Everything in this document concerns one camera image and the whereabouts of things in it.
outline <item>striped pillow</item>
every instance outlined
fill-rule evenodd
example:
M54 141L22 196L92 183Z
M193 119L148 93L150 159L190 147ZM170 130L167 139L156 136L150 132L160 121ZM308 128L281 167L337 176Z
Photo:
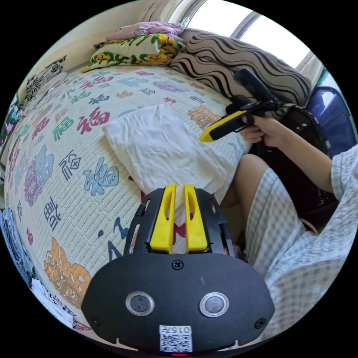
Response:
M239 40L200 32L189 40L187 53L216 62L231 71L250 69L278 97L304 106L312 84L308 78L272 54Z
M211 87L227 98L241 94L253 101L256 100L242 85L234 80L234 72L215 62L198 58L188 53L180 53L172 60L169 66ZM266 116L280 119L283 114L282 111L267 112Z

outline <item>bed sheet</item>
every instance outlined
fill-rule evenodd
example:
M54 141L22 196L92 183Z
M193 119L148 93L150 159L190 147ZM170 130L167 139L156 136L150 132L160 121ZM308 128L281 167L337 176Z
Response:
M88 283L123 253L144 196L111 151L101 125L163 102L171 103L198 137L230 103L167 67L77 70L39 103L29 104L16 128L6 168L7 204L37 275L76 315L86 335L90 329L81 302ZM213 146L236 164L250 148L238 134ZM215 194L219 202L231 180ZM173 251L185 253L185 225L174 231ZM94 333L89 336L100 340Z

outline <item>wall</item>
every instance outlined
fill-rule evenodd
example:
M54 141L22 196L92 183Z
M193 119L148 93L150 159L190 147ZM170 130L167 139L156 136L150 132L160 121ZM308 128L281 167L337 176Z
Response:
M104 11L75 27L57 41L35 64L19 87L19 99L23 101L27 79L42 71L51 62L67 55L63 71L90 60L93 44L104 41L106 35L121 27L139 21L148 0L138 0Z

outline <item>checkered shorts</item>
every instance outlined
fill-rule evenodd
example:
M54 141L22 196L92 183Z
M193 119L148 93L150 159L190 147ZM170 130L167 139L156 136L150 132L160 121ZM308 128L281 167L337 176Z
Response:
M306 228L293 202L272 169L263 175L251 205L246 227L248 262L264 278Z

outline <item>blue suitcase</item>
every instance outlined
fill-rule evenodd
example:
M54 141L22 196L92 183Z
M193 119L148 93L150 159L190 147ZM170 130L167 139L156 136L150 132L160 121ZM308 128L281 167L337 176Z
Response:
M357 144L358 135L349 109L333 87L315 87L306 110L317 119L329 142L330 156L349 150Z

